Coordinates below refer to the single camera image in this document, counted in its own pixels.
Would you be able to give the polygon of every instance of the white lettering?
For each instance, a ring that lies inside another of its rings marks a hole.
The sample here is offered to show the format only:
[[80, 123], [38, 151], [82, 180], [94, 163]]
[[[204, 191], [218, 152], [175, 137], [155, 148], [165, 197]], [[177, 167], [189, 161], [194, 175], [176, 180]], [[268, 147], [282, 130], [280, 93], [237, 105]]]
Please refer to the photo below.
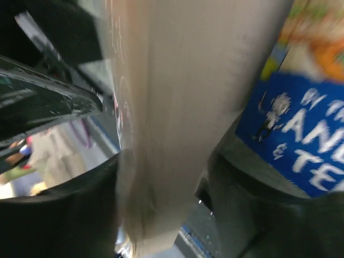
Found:
[[311, 161], [312, 163], [319, 163], [323, 162], [323, 160], [318, 157], [314, 156], [308, 152], [305, 152], [304, 150], [297, 149], [295, 150], [295, 153], [299, 155], [299, 157], [296, 159], [294, 165], [292, 166], [292, 171], [299, 173], [304, 168], [304, 166], [307, 164], [308, 161]]
[[303, 98], [301, 100], [301, 105], [306, 106], [306, 105], [310, 104], [310, 102], [313, 101], [313, 99], [316, 97], [316, 95], [318, 95], [317, 89], [315, 89], [315, 88], [309, 89], [305, 93], [305, 95], [303, 96]]
[[322, 181], [335, 182], [335, 179], [327, 174], [328, 171], [333, 172], [337, 175], [344, 175], [343, 170], [336, 168], [328, 163], [324, 163], [318, 168], [318, 170], [311, 170], [314, 176], [310, 179], [310, 183], [319, 190], [328, 191], [328, 189], [321, 185]]
[[316, 127], [303, 139], [303, 144], [309, 144], [314, 138], [319, 137], [318, 153], [331, 150], [344, 136], [344, 129], [337, 129], [329, 138], [328, 126], [325, 120], [320, 121]]
[[278, 160], [279, 158], [283, 157], [283, 153], [286, 150], [286, 143], [280, 144], [277, 148], [273, 151], [273, 156], [275, 157], [274, 160]]
[[342, 108], [341, 110], [339, 110], [339, 112], [335, 115], [334, 120], [338, 121], [340, 119], [340, 121], [343, 123], [344, 122], [344, 108]]
[[300, 109], [292, 119], [283, 127], [282, 132], [286, 133], [290, 129], [295, 131], [295, 142], [302, 140], [303, 123], [306, 114], [306, 109]]
[[326, 98], [327, 95], [322, 95], [320, 96], [320, 94], [318, 93], [317, 89], [309, 89], [305, 95], [303, 96], [302, 100], [301, 100], [301, 105], [306, 106], [309, 103], [311, 104], [310, 110], [312, 108], [314, 108], [320, 101], [322, 101], [324, 98]]
[[326, 116], [328, 117], [329, 115], [333, 114], [336, 112], [338, 109], [344, 106], [344, 101], [340, 101], [336, 99], [335, 101], [331, 102], [329, 105], [328, 110], [326, 111]]
[[344, 164], [344, 144], [335, 150], [331, 156], [331, 159]]

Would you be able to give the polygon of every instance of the beige cardboard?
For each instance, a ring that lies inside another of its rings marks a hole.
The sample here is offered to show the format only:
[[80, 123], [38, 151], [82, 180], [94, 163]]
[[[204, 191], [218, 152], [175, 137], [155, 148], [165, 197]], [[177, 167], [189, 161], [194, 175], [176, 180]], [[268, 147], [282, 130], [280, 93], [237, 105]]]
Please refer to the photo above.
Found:
[[133, 148], [118, 189], [137, 256], [173, 244], [206, 160], [245, 106], [291, 4], [106, 1], [101, 40], [123, 113], [122, 148]]

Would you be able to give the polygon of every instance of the green object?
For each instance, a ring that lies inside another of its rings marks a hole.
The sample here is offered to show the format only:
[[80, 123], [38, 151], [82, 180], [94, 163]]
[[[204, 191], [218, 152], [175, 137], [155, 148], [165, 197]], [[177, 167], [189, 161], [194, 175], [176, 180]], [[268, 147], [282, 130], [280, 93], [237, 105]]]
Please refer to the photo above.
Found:
[[336, 56], [336, 61], [344, 65], [344, 51], [341, 51], [337, 56]]
[[290, 18], [297, 17], [299, 14], [301, 14], [303, 12], [304, 9], [305, 9], [304, 6], [296, 5], [296, 4], [293, 5], [293, 7], [290, 10], [289, 17]]
[[26, 176], [30, 173], [33, 173], [35, 172], [35, 169], [33, 168], [29, 168], [29, 169], [23, 169], [23, 168], [19, 168], [19, 167], [15, 167], [15, 168], [12, 168], [8, 171], [6, 171], [5, 173], [3, 173], [3, 176], [4, 176], [4, 184], [7, 184], [19, 177], [22, 177], [22, 176]]
[[0, 78], [0, 84], [11, 85], [11, 81], [7, 77]]

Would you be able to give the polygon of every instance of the cartoon character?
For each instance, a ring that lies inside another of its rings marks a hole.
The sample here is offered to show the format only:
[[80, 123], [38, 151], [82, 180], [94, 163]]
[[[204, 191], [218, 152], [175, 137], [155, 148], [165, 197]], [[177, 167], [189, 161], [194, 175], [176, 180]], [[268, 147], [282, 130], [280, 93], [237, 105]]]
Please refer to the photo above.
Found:
[[267, 138], [273, 130], [277, 130], [283, 126], [283, 124], [276, 125], [276, 123], [280, 120], [280, 116], [287, 113], [290, 107], [290, 97], [286, 92], [278, 95], [276, 98], [273, 98], [271, 101], [272, 107], [271, 111], [266, 112], [262, 109], [262, 103], [265, 98], [266, 92], [264, 93], [259, 105], [258, 109], [260, 112], [266, 115], [266, 120], [262, 124], [262, 126], [258, 129], [257, 133], [252, 136], [252, 139], [258, 140], [261, 142], [263, 139]]
[[344, 83], [343, 25], [343, 1], [296, 0], [278, 40], [288, 49], [280, 70]]

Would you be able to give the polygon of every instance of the blue sign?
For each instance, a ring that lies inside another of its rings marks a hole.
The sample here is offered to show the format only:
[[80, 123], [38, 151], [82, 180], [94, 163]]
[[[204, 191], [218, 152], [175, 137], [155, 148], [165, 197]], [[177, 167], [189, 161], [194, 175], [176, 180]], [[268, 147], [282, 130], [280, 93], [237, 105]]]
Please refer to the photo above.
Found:
[[311, 197], [344, 184], [342, 85], [272, 74], [253, 89], [235, 133]]

